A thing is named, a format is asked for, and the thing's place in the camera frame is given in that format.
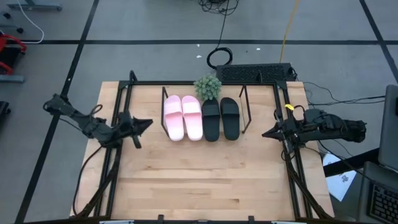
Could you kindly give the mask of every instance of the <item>yellow cable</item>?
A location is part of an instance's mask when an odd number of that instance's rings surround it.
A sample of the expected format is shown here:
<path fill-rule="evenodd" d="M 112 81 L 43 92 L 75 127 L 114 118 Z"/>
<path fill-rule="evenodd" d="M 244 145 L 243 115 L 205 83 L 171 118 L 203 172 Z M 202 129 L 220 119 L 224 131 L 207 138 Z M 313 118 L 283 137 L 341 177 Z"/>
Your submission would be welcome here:
<path fill-rule="evenodd" d="M 299 2 L 300 2 L 300 0 L 296 0 L 296 2 L 294 3 L 293 11 L 292 11 L 292 13 L 290 13 L 289 24 L 287 24 L 287 28 L 286 28 L 285 35 L 284 35 L 284 41 L 282 43 L 282 50 L 280 51 L 279 63 L 282 62 L 282 58 L 284 56 L 286 37 L 287 37 L 287 34 L 289 33 L 290 26 L 293 23 L 293 18 L 294 18 L 294 15 L 296 14 L 296 10 L 297 10 L 297 6 L 299 5 Z"/>

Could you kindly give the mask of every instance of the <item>white cable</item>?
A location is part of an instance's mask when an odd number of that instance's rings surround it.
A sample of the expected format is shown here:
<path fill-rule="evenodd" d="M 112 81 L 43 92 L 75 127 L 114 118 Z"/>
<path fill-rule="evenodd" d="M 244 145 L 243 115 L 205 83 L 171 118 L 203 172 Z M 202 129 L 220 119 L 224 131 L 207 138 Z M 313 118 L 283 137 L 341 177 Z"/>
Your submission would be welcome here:
<path fill-rule="evenodd" d="M 44 39 L 44 31 L 43 31 L 38 25 L 36 25 L 34 22 L 32 22 L 31 19 L 29 19 L 29 17 L 27 17 L 27 15 L 25 14 L 24 9 L 22 8 L 21 3 L 19 2 L 19 0 L 17 0 L 17 2 L 18 2 L 18 5 L 19 5 L 19 8 L 21 9 L 21 12 L 22 12 L 23 15 L 26 17 L 26 19 L 27 19 L 33 26 L 35 26 L 36 28 L 38 28 L 38 30 L 41 31 L 41 33 L 42 33 L 42 38 L 41 38 L 39 41 L 36 41 L 36 42 L 22 42 L 22 43 L 24 43 L 24 44 L 39 44 L 39 43 L 41 43 L 41 42 L 43 41 L 43 39 Z"/>

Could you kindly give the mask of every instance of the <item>white paper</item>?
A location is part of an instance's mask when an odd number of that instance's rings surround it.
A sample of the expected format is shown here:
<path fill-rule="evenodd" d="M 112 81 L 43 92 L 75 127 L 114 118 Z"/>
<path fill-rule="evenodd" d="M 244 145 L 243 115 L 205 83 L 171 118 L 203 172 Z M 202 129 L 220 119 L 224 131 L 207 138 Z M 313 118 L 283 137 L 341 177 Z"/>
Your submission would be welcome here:
<path fill-rule="evenodd" d="M 336 156 L 332 154 L 326 154 L 323 158 L 323 166 L 337 161 L 340 161 L 340 159 Z M 337 200 L 342 201 L 349 186 L 353 182 L 355 175 L 356 172 L 352 170 L 339 175 L 334 175 L 332 177 L 327 177 L 326 182 L 328 184 L 329 193 Z"/>

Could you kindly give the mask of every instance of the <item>pink slide sandal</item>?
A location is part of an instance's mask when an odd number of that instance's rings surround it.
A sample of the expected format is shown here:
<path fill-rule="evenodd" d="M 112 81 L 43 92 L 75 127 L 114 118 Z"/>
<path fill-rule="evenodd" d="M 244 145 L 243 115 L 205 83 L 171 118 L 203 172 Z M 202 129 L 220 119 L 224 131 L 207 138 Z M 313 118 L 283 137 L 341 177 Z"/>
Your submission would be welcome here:
<path fill-rule="evenodd" d="M 193 96 L 184 96 L 181 102 L 188 137 L 192 141 L 199 141 L 203 136 L 200 103 Z"/>
<path fill-rule="evenodd" d="M 167 132 L 172 141 L 184 138 L 184 125 L 182 121 L 181 100 L 177 95 L 172 95 L 164 102 L 164 118 Z"/>

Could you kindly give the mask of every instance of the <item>slide sandal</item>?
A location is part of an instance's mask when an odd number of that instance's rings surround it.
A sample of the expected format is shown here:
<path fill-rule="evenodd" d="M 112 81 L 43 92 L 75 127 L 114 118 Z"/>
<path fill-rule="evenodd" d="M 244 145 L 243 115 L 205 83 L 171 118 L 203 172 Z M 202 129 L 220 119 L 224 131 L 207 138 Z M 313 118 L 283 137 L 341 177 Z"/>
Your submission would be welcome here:
<path fill-rule="evenodd" d="M 220 136 L 220 109 L 216 99 L 206 100 L 201 106 L 203 115 L 203 134 L 209 142 L 217 141 Z"/>
<path fill-rule="evenodd" d="M 193 96 L 184 96 L 181 102 L 188 137 L 192 141 L 199 141 L 203 136 L 200 103 Z"/>
<path fill-rule="evenodd" d="M 184 138 L 181 100 L 177 95 L 168 97 L 164 102 L 164 118 L 167 132 L 172 141 Z"/>
<path fill-rule="evenodd" d="M 220 103 L 225 138 L 231 141 L 239 137 L 239 107 L 231 98 L 223 98 Z"/>

